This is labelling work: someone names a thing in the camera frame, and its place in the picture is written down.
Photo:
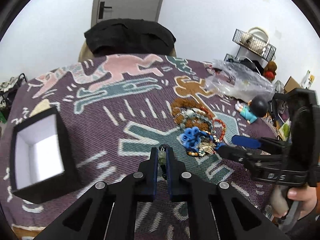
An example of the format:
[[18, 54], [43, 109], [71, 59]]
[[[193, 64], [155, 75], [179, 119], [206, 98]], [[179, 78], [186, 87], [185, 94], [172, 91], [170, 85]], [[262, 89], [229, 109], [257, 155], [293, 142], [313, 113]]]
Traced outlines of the person's right hand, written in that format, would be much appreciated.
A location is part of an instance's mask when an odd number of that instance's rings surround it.
[[[276, 218], [284, 217], [289, 210], [287, 202], [281, 193], [282, 188], [283, 186], [276, 185], [270, 200], [272, 213]], [[287, 198], [302, 203], [299, 219], [307, 216], [317, 205], [316, 188], [310, 187], [308, 184], [303, 187], [290, 188], [287, 192]]]

